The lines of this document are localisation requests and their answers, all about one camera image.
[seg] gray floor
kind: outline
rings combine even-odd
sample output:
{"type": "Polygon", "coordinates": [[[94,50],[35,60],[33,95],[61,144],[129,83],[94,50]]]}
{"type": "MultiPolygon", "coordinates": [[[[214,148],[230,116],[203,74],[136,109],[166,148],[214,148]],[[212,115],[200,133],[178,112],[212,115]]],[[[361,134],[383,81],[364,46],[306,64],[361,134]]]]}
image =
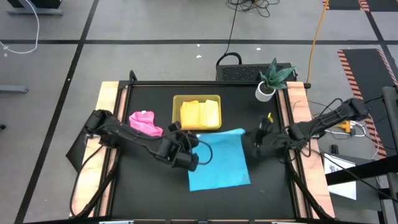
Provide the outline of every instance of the gray floor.
{"type": "MultiPolygon", "coordinates": [[[[93,0],[64,0],[64,16],[40,16],[41,40],[78,40],[93,0]]],[[[0,2],[1,39],[33,39],[35,19],[9,16],[0,2]]],[[[311,40],[315,34],[322,1],[281,1],[271,6],[270,18],[257,12],[238,12],[233,39],[311,40]]],[[[373,13],[383,37],[398,39],[398,12],[373,13]]],[[[223,0],[99,0],[87,39],[174,40],[227,39],[233,10],[223,0]]],[[[319,39],[376,40],[363,11],[327,11],[319,39]]],[[[28,50],[32,45],[11,45],[28,50]]],[[[231,45],[244,63],[279,62],[296,65],[298,78],[305,81],[310,45],[231,45]]],[[[378,45],[318,45],[312,67],[312,101],[327,104],[332,99],[352,97],[336,54],[339,49],[380,48],[378,45]]],[[[103,81],[123,80],[133,69],[139,80],[214,80],[215,63],[225,44],[85,45],[67,99],[55,130],[49,153],[30,203],[25,222],[66,218],[76,172],[65,154],[96,104],[103,81]]],[[[43,145],[62,85],[75,54],[76,45],[39,45],[28,55],[0,56],[0,83],[27,85],[26,95],[0,95],[0,220],[13,223],[43,145]]],[[[389,50],[398,60],[398,45],[389,50]]],[[[226,58],[223,64],[236,64],[226,58]]],[[[312,113],[323,108],[310,104],[312,113]]],[[[321,148],[337,144],[342,154],[369,159],[375,148],[366,138],[336,142],[331,136],[319,141],[321,148]]],[[[337,217],[357,222],[377,222],[374,211],[347,213],[335,205],[337,217]]]]}

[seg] potted plant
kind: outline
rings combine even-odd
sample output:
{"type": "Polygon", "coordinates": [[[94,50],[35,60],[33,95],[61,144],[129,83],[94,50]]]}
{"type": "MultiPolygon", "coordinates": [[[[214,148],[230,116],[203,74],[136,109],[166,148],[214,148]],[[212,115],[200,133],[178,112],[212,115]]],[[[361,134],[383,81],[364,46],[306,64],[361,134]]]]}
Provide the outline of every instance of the potted plant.
{"type": "Polygon", "coordinates": [[[274,95],[275,90],[287,88],[283,81],[293,72],[295,68],[284,68],[277,72],[276,67],[277,62],[276,58],[274,58],[265,74],[259,71],[261,82],[257,86],[256,98],[261,102],[269,101],[274,95]]]}

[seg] pink object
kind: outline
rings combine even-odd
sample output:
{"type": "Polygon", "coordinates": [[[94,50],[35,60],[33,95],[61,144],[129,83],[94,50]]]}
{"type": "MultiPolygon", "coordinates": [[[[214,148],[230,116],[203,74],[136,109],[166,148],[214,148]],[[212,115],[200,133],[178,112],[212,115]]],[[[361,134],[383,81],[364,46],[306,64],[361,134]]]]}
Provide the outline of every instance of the pink object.
{"type": "Polygon", "coordinates": [[[161,136],[163,129],[154,124],[155,113],[153,111],[136,111],[130,117],[130,127],[149,136],[161,136]]]}

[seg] black tabletop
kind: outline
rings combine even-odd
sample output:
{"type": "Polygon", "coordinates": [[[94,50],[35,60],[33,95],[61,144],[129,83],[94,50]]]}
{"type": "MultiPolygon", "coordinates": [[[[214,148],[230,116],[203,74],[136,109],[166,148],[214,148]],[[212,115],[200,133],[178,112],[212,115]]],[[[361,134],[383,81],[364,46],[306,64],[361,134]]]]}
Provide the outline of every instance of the black tabletop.
{"type": "MultiPolygon", "coordinates": [[[[256,85],[241,86],[132,86],[127,117],[135,111],[153,111],[155,125],[167,130],[172,122],[175,95],[220,95],[219,131],[252,130],[268,112],[280,124],[277,95],[259,102],[256,85]]],[[[294,218],[291,181],[280,158],[247,158],[251,184],[224,189],[189,191],[188,172],[156,161],[134,144],[122,146],[112,197],[113,218],[134,219],[288,219],[294,218]]]]}

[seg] wooden table edge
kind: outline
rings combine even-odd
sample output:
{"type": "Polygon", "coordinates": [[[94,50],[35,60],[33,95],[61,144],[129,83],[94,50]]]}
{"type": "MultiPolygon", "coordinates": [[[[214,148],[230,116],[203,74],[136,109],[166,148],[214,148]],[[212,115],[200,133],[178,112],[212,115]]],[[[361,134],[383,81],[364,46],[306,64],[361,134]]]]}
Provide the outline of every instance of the wooden table edge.
{"type": "MultiPolygon", "coordinates": [[[[116,104],[116,96],[118,93],[118,86],[119,82],[103,82],[101,84],[101,89],[99,91],[99,96],[96,104],[96,110],[102,109],[102,110],[114,111],[114,106],[116,104]]],[[[294,121],[300,122],[300,121],[311,120],[310,108],[308,105],[307,96],[305,94],[303,83],[287,82],[287,86],[288,86],[287,91],[289,93],[290,107],[293,108],[294,121]]],[[[117,114],[119,120],[122,119],[124,105],[125,105],[124,102],[126,100],[126,93],[127,93],[127,88],[123,88],[119,103],[119,111],[117,114]]],[[[282,116],[284,117],[284,123],[285,125],[288,125],[289,119],[287,116],[287,107],[283,91],[279,90],[279,97],[282,109],[282,116]]],[[[95,149],[99,147],[98,140],[99,138],[88,140],[83,161],[88,156],[90,156],[95,151],[95,149]]],[[[317,141],[313,140],[311,144],[312,144],[312,149],[318,150],[317,141]]],[[[87,204],[87,202],[90,200],[91,196],[94,194],[94,192],[99,186],[102,167],[104,164],[104,157],[105,157],[104,152],[99,152],[98,155],[95,155],[93,159],[95,157],[97,158],[93,161],[89,161],[86,167],[83,169],[83,172],[80,174],[80,178],[78,184],[76,185],[76,191],[73,196],[73,203],[72,203],[72,208],[75,211],[75,213],[78,213],[80,210],[84,208],[84,206],[87,204]],[[91,176],[95,176],[94,179],[95,180],[98,179],[98,181],[93,183],[92,182],[93,178],[91,178],[91,176]],[[84,181],[85,179],[91,180],[91,182],[87,185],[88,182],[84,181]]],[[[114,149],[112,149],[111,156],[109,158],[108,172],[112,166],[113,158],[114,158],[114,149]]],[[[323,172],[321,157],[319,155],[312,154],[312,156],[309,158],[301,155],[301,158],[304,169],[304,175],[306,178],[307,187],[309,191],[313,194],[317,202],[326,211],[326,213],[334,217],[335,214],[333,211],[333,206],[331,204],[330,194],[326,183],[326,177],[323,172]]],[[[296,161],[294,161],[294,167],[295,169],[297,168],[296,161]]],[[[302,218],[305,218],[307,215],[305,210],[304,199],[300,189],[297,186],[296,186],[296,193],[297,193],[299,215],[302,218]]],[[[110,194],[110,184],[108,185],[102,197],[101,207],[99,211],[100,216],[106,215],[108,202],[109,202],[109,194],[110,194]]],[[[317,217],[317,215],[313,210],[312,214],[314,218],[317,217]]]]}

